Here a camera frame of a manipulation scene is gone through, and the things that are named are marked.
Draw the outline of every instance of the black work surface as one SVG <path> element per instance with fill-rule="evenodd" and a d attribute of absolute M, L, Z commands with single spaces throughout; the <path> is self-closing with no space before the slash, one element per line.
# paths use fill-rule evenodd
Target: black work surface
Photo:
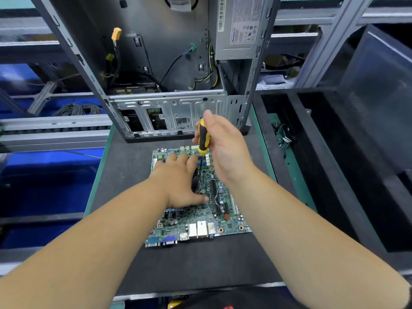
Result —
<path fill-rule="evenodd" d="M 255 165 L 267 174 L 258 134 L 245 136 Z M 115 131 L 91 211 L 150 175 L 152 152 L 191 140 L 126 143 Z M 158 248 L 142 247 L 116 295 L 189 291 L 282 281 L 252 233 L 218 236 Z"/>

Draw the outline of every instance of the yellow and black screwdriver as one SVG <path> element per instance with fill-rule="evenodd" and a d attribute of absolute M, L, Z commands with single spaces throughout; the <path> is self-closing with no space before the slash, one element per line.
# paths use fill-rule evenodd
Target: yellow and black screwdriver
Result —
<path fill-rule="evenodd" d="M 209 150 L 209 138 L 210 134 L 208 130 L 206 129 L 205 122 L 203 118 L 199 122 L 199 147 L 197 150 L 200 153 L 200 174 L 202 173 L 202 166 L 203 166 L 203 157 L 206 155 L 206 153 Z"/>

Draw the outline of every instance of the hand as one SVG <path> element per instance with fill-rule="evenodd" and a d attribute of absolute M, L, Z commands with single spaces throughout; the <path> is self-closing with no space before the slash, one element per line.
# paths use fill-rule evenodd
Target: hand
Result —
<path fill-rule="evenodd" d="M 168 202 L 166 208 L 181 208 L 206 203 L 209 198 L 192 192 L 192 177 L 197 167 L 197 156 L 176 153 L 167 157 L 166 163 L 157 161 L 149 180 L 165 191 Z"/>
<path fill-rule="evenodd" d="M 210 110 L 204 112 L 203 119 L 210 134 L 209 149 L 219 180 L 228 187 L 236 184 L 256 168 L 242 134 L 227 119 L 213 115 Z M 196 123 L 193 139 L 196 144 L 199 142 L 198 125 Z"/>

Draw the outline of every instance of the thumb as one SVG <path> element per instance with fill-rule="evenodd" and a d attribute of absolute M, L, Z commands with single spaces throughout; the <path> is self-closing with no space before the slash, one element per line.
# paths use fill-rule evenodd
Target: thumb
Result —
<path fill-rule="evenodd" d="M 188 203 L 190 205 L 199 205 L 199 204 L 207 203 L 208 201 L 209 201 L 209 197 L 203 194 L 190 193 L 188 195 Z"/>
<path fill-rule="evenodd" d="M 205 121 L 206 129 L 214 139 L 219 139 L 219 137 L 225 133 L 222 125 L 210 110 L 204 112 L 203 119 Z"/>

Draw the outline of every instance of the motherboard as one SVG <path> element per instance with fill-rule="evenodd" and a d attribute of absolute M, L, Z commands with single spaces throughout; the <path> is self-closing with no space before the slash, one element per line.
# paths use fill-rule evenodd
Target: motherboard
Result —
<path fill-rule="evenodd" d="M 198 145 L 193 145 L 153 151 L 152 171 L 157 161 L 166 162 L 167 156 L 172 153 L 197 155 L 198 163 L 192 178 L 192 191 L 208 196 L 209 201 L 181 209 L 166 209 L 157 221 L 156 228 L 145 241 L 146 247 L 251 232 L 229 189 L 216 176 L 212 154 L 208 152 L 202 160 L 197 148 Z"/>

